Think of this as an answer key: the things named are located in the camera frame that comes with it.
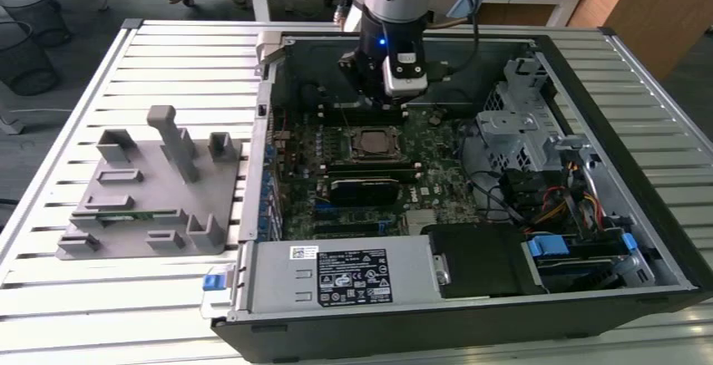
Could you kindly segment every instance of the warning label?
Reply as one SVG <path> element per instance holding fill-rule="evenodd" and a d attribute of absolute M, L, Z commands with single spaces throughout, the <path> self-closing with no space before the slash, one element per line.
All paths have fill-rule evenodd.
<path fill-rule="evenodd" d="M 386 250 L 320 252 L 316 264 L 322 307 L 393 301 Z"/>

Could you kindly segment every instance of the desk leg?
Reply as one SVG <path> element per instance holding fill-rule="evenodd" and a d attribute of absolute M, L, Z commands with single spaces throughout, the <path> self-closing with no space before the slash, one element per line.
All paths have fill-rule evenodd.
<path fill-rule="evenodd" d="M 269 0 L 252 0 L 254 10 L 254 21 L 269 23 Z"/>
<path fill-rule="evenodd" d="M 566 27 L 566 23 L 569 23 L 569 18 L 574 13 L 578 2 L 580 0 L 560 0 L 552 15 L 546 20 L 548 27 Z"/>

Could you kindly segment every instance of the motherboard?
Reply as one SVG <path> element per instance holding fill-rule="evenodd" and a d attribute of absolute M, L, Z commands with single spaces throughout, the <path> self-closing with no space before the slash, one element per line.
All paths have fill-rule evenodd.
<path fill-rule="evenodd" d="M 478 221 L 458 161 L 470 119 L 433 106 L 388 119 L 344 108 L 300 119 L 282 113 L 274 117 L 282 240 L 408 236 L 432 224 Z"/>

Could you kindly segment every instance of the aluminum slotted table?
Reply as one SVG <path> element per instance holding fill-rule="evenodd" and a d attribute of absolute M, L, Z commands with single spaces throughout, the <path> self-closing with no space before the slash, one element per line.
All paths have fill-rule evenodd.
<path fill-rule="evenodd" d="M 240 364 L 200 317 L 201 277 L 234 260 L 237 228 L 217 256 L 60 261 L 57 239 L 92 176 L 104 128 L 159 139 L 148 108 L 171 104 L 196 138 L 242 139 L 232 218 L 241 217 L 260 79 L 261 30 L 334 31 L 320 23 L 144 21 L 124 28 L 0 235 L 0 363 Z M 469 33 L 470 30 L 452 30 Z M 573 28 L 485 28 L 549 34 L 670 206 L 713 262 L 713 147 L 616 37 Z M 574 114 L 561 103 L 574 131 Z M 412 352 L 337 363 L 709 363 L 713 311 L 697 305 L 598 337 Z"/>

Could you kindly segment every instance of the mesh trash bin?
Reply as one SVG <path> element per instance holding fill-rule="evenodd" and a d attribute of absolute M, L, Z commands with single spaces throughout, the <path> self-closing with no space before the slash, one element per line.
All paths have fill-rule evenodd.
<path fill-rule="evenodd" d="M 32 40 L 27 23 L 0 23 L 0 81 L 17 95 L 41 94 L 59 82 L 43 48 Z"/>
<path fill-rule="evenodd" d="M 0 0 L 0 6 L 15 21 L 32 26 L 32 37 L 40 45 L 53 47 L 72 39 L 57 0 Z"/>

